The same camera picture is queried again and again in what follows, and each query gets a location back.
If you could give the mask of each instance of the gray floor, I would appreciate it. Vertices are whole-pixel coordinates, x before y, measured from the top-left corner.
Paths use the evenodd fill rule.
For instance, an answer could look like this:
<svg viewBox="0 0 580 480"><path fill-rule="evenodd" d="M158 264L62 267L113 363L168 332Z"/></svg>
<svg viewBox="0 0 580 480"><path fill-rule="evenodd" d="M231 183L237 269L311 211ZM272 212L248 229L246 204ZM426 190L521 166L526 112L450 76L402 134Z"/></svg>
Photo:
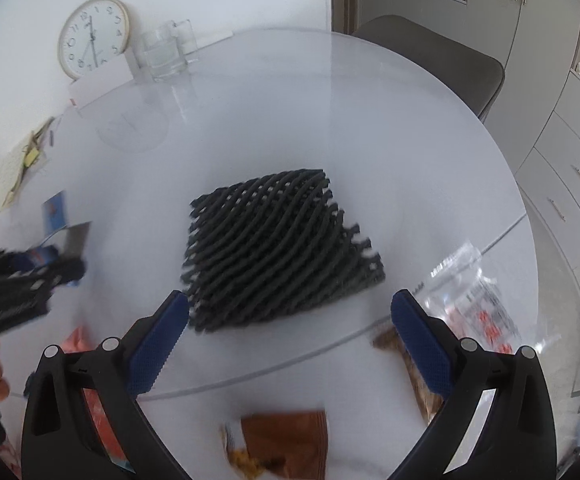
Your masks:
<svg viewBox="0 0 580 480"><path fill-rule="evenodd" d="M538 266L538 332L546 348L540 356L548 383L559 460L580 442L580 296L576 282L550 232L526 203Z"/></svg>

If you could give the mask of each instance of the round table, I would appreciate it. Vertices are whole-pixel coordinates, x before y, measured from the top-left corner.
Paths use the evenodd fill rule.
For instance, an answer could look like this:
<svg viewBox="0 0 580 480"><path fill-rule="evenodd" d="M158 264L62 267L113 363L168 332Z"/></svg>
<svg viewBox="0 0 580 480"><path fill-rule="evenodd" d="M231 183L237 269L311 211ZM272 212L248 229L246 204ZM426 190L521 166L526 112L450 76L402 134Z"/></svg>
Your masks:
<svg viewBox="0 0 580 480"><path fill-rule="evenodd" d="M244 329L185 330L140 402L193 478L231 478L216 455L221 422L319 407L328 475L386 478L425 427L403 362L370 341L392 294L466 240L488 250L484 272L531 341L534 242L502 154L450 89L381 47L317 31L237 34L166 84L68 109L53 144L0 213L0 248L41 240L42 203L64 190L68 222L92 222L88 272L55 291L46 318L1 338L15 394L45 346L81 324L94 344L122 336L180 288L189 203L216 187L323 168L345 224L358 222L381 254L387 278L361 294Z"/></svg>

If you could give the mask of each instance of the mesh mat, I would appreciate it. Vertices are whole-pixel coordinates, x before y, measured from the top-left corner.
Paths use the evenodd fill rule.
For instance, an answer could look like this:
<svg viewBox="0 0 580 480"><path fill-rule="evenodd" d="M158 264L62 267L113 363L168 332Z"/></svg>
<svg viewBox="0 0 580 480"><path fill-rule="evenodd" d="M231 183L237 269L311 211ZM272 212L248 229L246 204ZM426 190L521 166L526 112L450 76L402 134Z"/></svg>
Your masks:
<svg viewBox="0 0 580 480"><path fill-rule="evenodd" d="M286 171L192 202L181 278L197 331L289 316L385 279L328 185L321 170Z"/></svg>

